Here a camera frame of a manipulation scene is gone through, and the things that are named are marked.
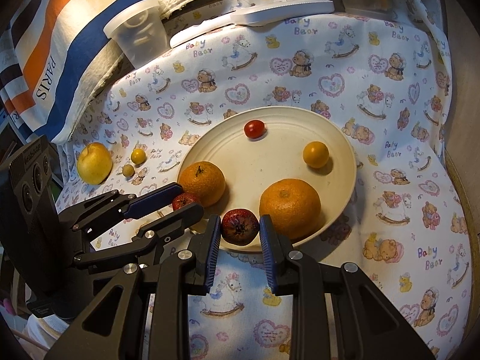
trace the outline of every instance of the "striped towel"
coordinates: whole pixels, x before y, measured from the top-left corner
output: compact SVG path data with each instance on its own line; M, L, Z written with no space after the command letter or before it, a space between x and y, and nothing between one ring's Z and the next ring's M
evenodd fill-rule
M63 144L89 102L122 73L104 26L141 0L24 0L0 36L0 97L25 139ZM159 0L168 17L192 0Z

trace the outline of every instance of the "yellow cherry tomato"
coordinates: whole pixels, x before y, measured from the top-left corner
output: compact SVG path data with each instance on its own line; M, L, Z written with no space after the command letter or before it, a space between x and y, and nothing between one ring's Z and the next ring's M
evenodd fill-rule
M324 167L328 162L329 156L328 148L323 142L310 142L303 149L303 161L305 161L309 167L315 169Z
M121 172L125 177L132 177L135 174L135 169L128 163L123 166Z
M135 149L131 153L130 158L135 165L140 165L147 160L147 155L145 154L145 151L143 151L142 149Z

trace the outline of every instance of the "white plastic lid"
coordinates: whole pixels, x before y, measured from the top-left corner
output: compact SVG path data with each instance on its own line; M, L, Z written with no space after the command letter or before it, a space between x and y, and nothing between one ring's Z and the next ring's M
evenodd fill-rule
M139 13L150 8L160 8L160 3L158 0L141 0L138 3L130 5L128 8L115 15L112 20L110 20L103 28L103 32L107 38L111 38L112 33L128 19L131 19L135 15L138 15Z

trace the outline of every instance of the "dark red apple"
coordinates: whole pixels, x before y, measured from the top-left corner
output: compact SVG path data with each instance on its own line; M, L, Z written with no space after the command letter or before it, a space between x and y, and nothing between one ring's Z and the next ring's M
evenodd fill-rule
M245 246L260 231L260 224L253 212L244 208L228 211L222 219L222 237L228 243Z
M200 200L198 197L193 195L193 193L183 192L174 198L172 202L172 208L173 210L178 210L179 208L182 208L190 203L200 203Z

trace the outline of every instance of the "silver bolt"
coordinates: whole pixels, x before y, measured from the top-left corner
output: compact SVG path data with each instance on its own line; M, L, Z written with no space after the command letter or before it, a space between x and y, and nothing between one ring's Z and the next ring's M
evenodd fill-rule
M189 250L180 250L178 252L178 258L180 260L188 260L191 256L193 256L192 252Z
M137 269L138 269L137 264L132 264L132 263L127 264L127 265L125 265L125 266L123 267L123 271L124 271L127 275L132 274L132 273L135 273L135 272L137 271Z
M358 265L354 262L345 263L345 265L343 266L343 269L345 269L347 272L350 272L351 274L359 270Z
M291 260L300 260L303 257L303 254L300 250L292 250L289 252L289 258Z

